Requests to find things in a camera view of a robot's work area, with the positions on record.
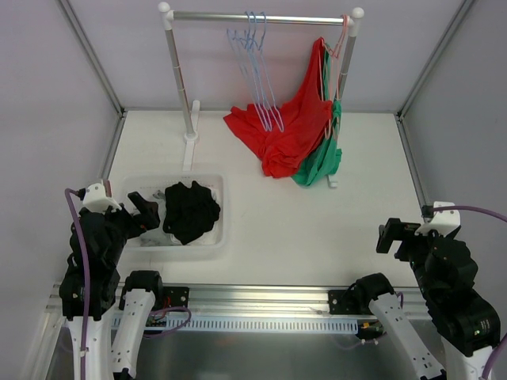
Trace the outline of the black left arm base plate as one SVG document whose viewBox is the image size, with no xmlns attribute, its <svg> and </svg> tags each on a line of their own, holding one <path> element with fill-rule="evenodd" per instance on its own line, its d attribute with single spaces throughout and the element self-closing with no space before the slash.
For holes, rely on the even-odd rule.
<svg viewBox="0 0 507 380">
<path fill-rule="evenodd" d="M 189 304 L 189 288 L 177 286 L 164 286 L 162 306 L 164 309 L 187 307 Z"/>
</svg>

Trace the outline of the grey tank top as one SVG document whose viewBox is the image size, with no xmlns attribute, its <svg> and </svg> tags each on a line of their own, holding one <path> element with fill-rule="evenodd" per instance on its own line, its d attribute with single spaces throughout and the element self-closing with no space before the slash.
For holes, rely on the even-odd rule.
<svg viewBox="0 0 507 380">
<path fill-rule="evenodd" d="M 166 218 L 166 197 L 159 189 L 154 192 L 149 198 L 149 201 L 154 201 L 158 205 L 158 217 L 160 218 L 159 227 L 141 234 L 137 238 L 137 245 L 142 247 L 149 246 L 168 246 L 172 241 L 170 236 L 164 232 L 163 223 Z"/>
</svg>

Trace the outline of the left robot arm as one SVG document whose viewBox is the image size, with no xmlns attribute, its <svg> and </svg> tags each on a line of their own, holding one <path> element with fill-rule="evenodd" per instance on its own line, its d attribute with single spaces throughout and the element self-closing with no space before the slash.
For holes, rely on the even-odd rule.
<svg viewBox="0 0 507 380">
<path fill-rule="evenodd" d="M 76 379 L 134 379 L 144 329 L 152 310 L 164 302 L 157 271 L 137 270 L 120 278 L 117 265 L 128 240 L 158 228 L 158 204 L 138 192 L 103 211 L 71 207 L 71 254 L 59 287 L 63 316 L 71 333 Z"/>
</svg>

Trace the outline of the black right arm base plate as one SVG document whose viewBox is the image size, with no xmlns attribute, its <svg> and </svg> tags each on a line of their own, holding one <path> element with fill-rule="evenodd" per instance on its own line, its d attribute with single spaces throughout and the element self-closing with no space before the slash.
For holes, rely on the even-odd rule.
<svg viewBox="0 0 507 380">
<path fill-rule="evenodd" d="M 327 292 L 331 315 L 372 315 L 367 304 L 359 300 L 352 290 L 330 290 Z"/>
</svg>

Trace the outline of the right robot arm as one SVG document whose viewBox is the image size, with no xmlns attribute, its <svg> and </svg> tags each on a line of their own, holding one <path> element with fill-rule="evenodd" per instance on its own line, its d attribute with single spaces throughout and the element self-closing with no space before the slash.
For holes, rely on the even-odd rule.
<svg viewBox="0 0 507 380">
<path fill-rule="evenodd" d="M 433 226 L 389 218 L 379 228 L 376 251 L 387 253 L 394 241 L 397 260 L 410 265 L 429 316 L 444 345 L 441 364 L 403 313 L 395 289 L 382 273 L 355 281 L 345 304 L 372 314 L 382 325 L 416 379 L 489 379 L 505 346 L 496 310 L 474 289 L 478 265 L 458 224 Z"/>
</svg>

